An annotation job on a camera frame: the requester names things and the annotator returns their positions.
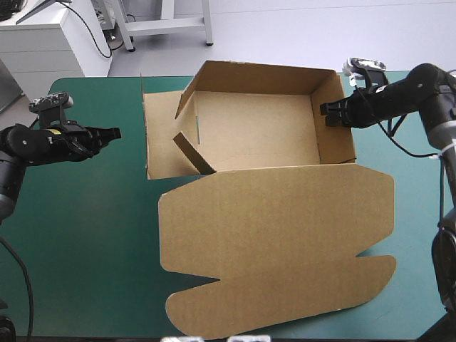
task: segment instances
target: cardboard box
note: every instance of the cardboard box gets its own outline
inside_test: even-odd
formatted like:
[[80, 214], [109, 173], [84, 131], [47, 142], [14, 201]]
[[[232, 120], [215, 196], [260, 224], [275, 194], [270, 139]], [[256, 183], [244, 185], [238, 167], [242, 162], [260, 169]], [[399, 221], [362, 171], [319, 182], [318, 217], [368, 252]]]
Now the cardboard box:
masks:
[[393, 230], [393, 180], [354, 164], [320, 104], [334, 71], [208, 61], [184, 92], [145, 94], [147, 174], [208, 175], [162, 196], [164, 269], [220, 279], [171, 295], [192, 336], [224, 338], [360, 305], [395, 270], [357, 257]]

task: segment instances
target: green table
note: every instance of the green table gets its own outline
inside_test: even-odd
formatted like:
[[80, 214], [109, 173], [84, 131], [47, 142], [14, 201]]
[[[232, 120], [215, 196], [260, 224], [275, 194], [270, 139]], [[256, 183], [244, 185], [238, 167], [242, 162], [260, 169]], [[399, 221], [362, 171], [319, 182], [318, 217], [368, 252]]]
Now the green table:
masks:
[[[404, 76], [389, 75], [391, 81]], [[189, 80], [157, 77], [143, 82], [151, 93], [182, 89]], [[54, 83], [51, 92], [58, 90], [74, 98], [69, 118], [83, 125], [120, 127], [123, 139], [92, 160], [29, 168], [16, 212], [0, 227], [31, 274], [34, 335], [178, 335], [167, 319], [165, 300], [201, 279], [161, 269], [157, 201], [195, 177], [147, 180], [139, 78], [69, 78]], [[261, 333], [275, 338], [414, 338], [444, 313], [430, 259], [439, 163], [404, 155], [378, 128], [354, 130], [353, 135], [358, 163], [396, 180], [395, 232], [365, 254], [392, 254], [398, 270], [387, 288], [365, 305]], [[411, 115], [397, 136], [413, 151], [430, 150], [418, 115]], [[0, 297], [9, 303], [7, 314], [24, 335], [24, 280], [3, 249], [0, 275]]]

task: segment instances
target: cabinet drawer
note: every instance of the cabinet drawer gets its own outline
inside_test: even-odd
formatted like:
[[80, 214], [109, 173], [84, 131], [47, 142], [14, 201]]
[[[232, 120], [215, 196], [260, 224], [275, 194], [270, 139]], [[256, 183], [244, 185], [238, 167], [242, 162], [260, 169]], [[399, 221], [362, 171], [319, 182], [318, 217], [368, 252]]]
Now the cabinet drawer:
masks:
[[0, 52], [71, 50], [61, 28], [0, 31]]
[[84, 77], [82, 71], [12, 73], [12, 75], [29, 100], [47, 95], [52, 84], [61, 78]]
[[0, 52], [10, 73], [35, 71], [80, 71], [72, 51]]

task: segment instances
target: white floor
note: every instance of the white floor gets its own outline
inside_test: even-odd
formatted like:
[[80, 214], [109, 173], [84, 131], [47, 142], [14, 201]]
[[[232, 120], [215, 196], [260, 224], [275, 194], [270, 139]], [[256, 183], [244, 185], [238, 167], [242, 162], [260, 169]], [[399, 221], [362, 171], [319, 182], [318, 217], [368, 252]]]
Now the white floor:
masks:
[[[146, 20], [160, 0], [124, 0]], [[349, 56], [389, 70], [431, 62], [456, 68], [456, 0], [212, 0], [214, 45], [204, 32], [137, 37], [136, 52], [114, 53], [109, 76], [195, 74], [208, 59], [333, 68]], [[176, 0], [177, 16], [201, 13], [200, 0]], [[26, 101], [0, 114], [0, 128], [29, 119]]]

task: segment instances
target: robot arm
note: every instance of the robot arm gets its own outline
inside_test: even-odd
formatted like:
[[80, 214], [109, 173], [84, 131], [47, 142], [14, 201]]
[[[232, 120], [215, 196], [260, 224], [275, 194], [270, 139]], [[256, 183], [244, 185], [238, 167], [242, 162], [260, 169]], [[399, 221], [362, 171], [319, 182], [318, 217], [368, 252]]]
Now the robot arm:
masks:
[[38, 114], [39, 129], [17, 124], [0, 131], [0, 222], [14, 211], [26, 167], [80, 162], [120, 138], [118, 128], [84, 127], [68, 120], [64, 109], [72, 105], [64, 92], [33, 100], [29, 110]]
[[405, 79], [391, 84], [388, 84], [384, 65], [380, 62], [366, 65], [366, 60], [352, 58], [347, 69], [358, 77], [364, 77], [366, 87], [348, 98], [321, 106], [329, 126], [366, 128], [419, 111], [429, 137], [432, 129], [439, 124], [456, 119], [453, 110], [456, 78], [437, 66], [421, 64]]
[[[346, 70], [351, 75], [352, 86], [356, 84], [356, 78], [364, 78], [366, 87], [356, 87], [352, 96], [321, 105], [326, 125], [367, 128], [418, 111], [429, 143], [441, 150], [453, 204], [456, 205], [456, 78], [432, 64], [422, 64], [405, 79], [388, 84], [382, 63], [359, 58], [349, 59]], [[432, 260], [442, 303], [454, 313], [455, 208], [439, 223], [439, 232], [432, 244]]]

